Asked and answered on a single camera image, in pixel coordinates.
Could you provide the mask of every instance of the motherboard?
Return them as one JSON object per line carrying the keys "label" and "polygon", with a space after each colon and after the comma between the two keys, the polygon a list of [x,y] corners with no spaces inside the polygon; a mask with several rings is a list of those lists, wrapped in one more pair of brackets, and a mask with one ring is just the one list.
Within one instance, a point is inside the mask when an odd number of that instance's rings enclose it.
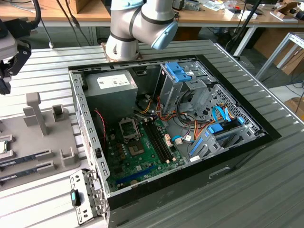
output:
{"label": "motherboard", "polygon": [[112,192],[185,164],[159,119],[142,122],[132,119],[109,129],[107,164],[110,177],[107,182]]}

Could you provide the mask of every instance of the cardboard box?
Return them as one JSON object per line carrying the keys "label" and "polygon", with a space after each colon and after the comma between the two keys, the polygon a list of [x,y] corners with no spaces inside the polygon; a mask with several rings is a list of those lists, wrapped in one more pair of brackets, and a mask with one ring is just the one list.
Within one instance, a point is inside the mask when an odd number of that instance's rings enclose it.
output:
{"label": "cardboard box", "polygon": [[[299,97],[295,97],[295,98],[291,98],[288,101],[284,102],[284,104],[293,112],[296,111],[296,108],[299,104]],[[301,119],[304,120],[304,97],[302,98],[301,102],[300,102],[300,106],[299,109],[296,113],[296,115]]]}

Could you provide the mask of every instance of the desk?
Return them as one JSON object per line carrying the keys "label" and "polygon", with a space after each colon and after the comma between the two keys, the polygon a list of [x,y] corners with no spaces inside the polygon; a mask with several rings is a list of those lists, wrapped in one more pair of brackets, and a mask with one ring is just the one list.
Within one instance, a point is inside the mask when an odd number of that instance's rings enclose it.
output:
{"label": "desk", "polygon": [[[145,59],[203,54],[282,138],[241,169],[122,227],[302,227],[304,123],[218,44],[209,40],[172,42],[163,51],[145,44],[139,47]],[[87,168],[67,67],[104,62],[104,51],[98,46],[33,50],[20,73],[12,77],[11,94],[0,97],[0,110],[5,106],[0,118],[20,115],[28,92],[40,92],[43,110],[62,104],[70,113],[81,158],[79,168]],[[69,175],[75,171],[0,191],[0,227],[78,227],[69,195]],[[85,227],[105,228],[105,223],[94,220]]]}
{"label": "desk", "polygon": [[[42,17],[46,26],[69,26],[67,19],[60,9],[57,8],[54,0],[40,0],[43,7]],[[238,0],[239,6],[244,7],[244,3]],[[1,19],[9,20],[20,17],[29,17],[32,19],[34,15],[30,12],[17,9],[9,3],[0,2]],[[227,19],[224,17],[224,11],[215,12],[206,7],[201,6],[202,11],[180,11],[179,26],[180,27],[236,27],[239,19]],[[298,23],[281,22],[269,14],[269,10],[263,9],[264,15],[258,16],[257,19],[251,20],[247,27],[247,33],[236,49],[234,55],[239,56],[247,45],[248,41],[257,28],[304,28],[304,21]],[[105,6],[100,0],[91,0],[84,9],[74,14],[79,20],[81,26],[110,26],[111,16],[107,12]]]}

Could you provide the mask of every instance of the table leg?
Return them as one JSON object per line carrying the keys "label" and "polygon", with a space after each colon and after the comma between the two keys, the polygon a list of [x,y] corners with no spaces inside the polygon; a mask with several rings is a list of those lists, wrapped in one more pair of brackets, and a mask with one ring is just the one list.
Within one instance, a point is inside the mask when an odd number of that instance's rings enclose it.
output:
{"label": "table leg", "polygon": [[239,44],[238,48],[234,52],[233,56],[240,56],[241,55],[242,51],[246,47],[247,43],[249,42],[250,38],[254,34],[255,30],[256,30],[256,27],[250,27],[247,30],[245,36],[243,37],[241,43]]}
{"label": "table leg", "polygon": [[276,66],[278,69],[280,69],[284,65],[284,63],[290,58],[290,56],[294,53],[297,47],[298,47],[297,44],[293,45],[293,47],[289,50],[289,52],[282,58],[282,60]]}
{"label": "table leg", "polygon": [[263,76],[263,74],[268,70],[268,68],[273,63],[273,61],[277,58],[277,56],[282,52],[284,47],[286,47],[286,45],[288,44],[290,36],[291,36],[291,33],[288,33],[286,35],[286,37],[283,39],[283,41],[279,44],[279,46],[275,49],[275,51],[272,53],[272,55],[269,57],[269,59],[265,62],[265,64],[262,66],[262,68],[256,74],[256,79],[260,79]]}

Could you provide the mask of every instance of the metal bracket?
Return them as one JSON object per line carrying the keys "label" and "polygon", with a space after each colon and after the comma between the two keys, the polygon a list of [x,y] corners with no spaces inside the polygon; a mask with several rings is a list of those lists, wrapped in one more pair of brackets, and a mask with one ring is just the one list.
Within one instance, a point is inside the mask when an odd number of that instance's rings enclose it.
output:
{"label": "metal bracket", "polygon": [[95,171],[78,170],[70,176],[70,182],[80,201],[80,206],[76,207],[79,225],[95,217],[103,216],[105,219],[107,204]]}

